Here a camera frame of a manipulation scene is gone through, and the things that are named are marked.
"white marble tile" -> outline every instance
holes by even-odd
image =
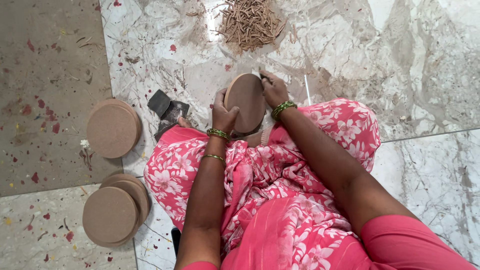
[[[313,102],[345,97],[370,106],[384,141],[480,125],[478,2],[278,0],[288,23],[277,47],[242,55],[210,31],[220,2],[100,1],[113,95],[135,105],[143,124],[139,145],[123,158],[126,172],[141,176],[153,151],[158,117],[146,104],[157,89],[189,103],[189,118],[206,129],[214,93],[259,64],[284,78],[298,103],[306,104],[308,74]],[[185,15],[193,11],[201,14]]]
[[[84,204],[98,187],[85,185],[0,198],[1,268],[135,269],[132,241],[105,248],[93,244],[85,234]]]
[[[150,214],[134,238],[138,269],[173,269],[176,261],[171,237],[173,223],[150,192],[148,195],[152,205]]]
[[[480,265],[480,130],[382,144],[372,175],[465,259]]]

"wood shavings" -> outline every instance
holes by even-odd
[[[67,222],[65,221],[66,219],[67,218],[63,218],[63,225],[65,225],[65,229],[67,229],[67,231],[70,231],[70,229],[67,226]]]
[[[275,43],[287,23],[275,17],[268,0],[232,0],[216,7],[222,5],[228,7],[215,16],[222,14],[222,24],[221,29],[214,31],[223,34],[226,43],[238,43],[242,50],[254,51],[264,44]]]
[[[91,39],[92,39],[92,37],[89,37],[89,38],[88,38],[88,39],[87,39],[87,40],[86,40],[86,41],[85,41],[85,42],[84,42],[82,45],[80,45],[80,46],[79,46],[79,48],[81,48],[81,47],[83,47],[83,46],[87,45],[87,44],[88,44],[88,42],[89,42]]]
[[[36,240],[37,241],[40,241],[40,239],[42,239],[42,236],[48,234],[48,231],[44,231]]]
[[[297,29],[295,28],[295,25],[293,25],[293,43],[297,42]]]

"green bangle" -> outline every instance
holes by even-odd
[[[225,140],[227,140],[227,142],[229,142],[232,138],[225,132],[219,130],[219,129],[216,129],[216,128],[210,128],[207,130],[207,135],[208,136],[218,136],[218,137],[221,137],[221,138],[224,138]]]
[[[285,110],[286,108],[288,107],[295,107],[297,108],[298,106],[293,103],[293,101],[285,101],[283,102],[282,104],[278,105],[275,107],[275,109],[273,110],[272,112],[272,118],[275,120],[275,121],[280,121],[280,113]]]
[[[212,157],[212,158],[219,159],[219,160],[222,161],[223,167],[224,167],[224,168],[227,167],[227,163],[225,162],[225,160],[224,160],[223,158],[219,157],[219,156],[216,156],[216,155],[204,155],[204,156],[202,157],[202,160],[203,160],[204,158],[206,158],[206,157]]]

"woman's left hand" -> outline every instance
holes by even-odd
[[[240,108],[235,106],[230,111],[225,109],[223,100],[225,99],[226,92],[227,89],[224,88],[218,91],[215,95],[215,101],[212,110],[212,127],[230,135],[233,127],[235,126],[235,119],[237,118]]]

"black sandpaper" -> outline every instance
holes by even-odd
[[[147,106],[154,111],[160,118],[168,109],[170,105],[170,98],[162,91],[158,90],[149,99]]]
[[[187,117],[188,109],[190,105],[172,100],[167,110],[160,117],[160,123],[158,124],[158,131],[155,133],[155,140],[158,142],[160,137],[169,130],[171,127],[178,124],[178,118],[181,116],[183,118]]]

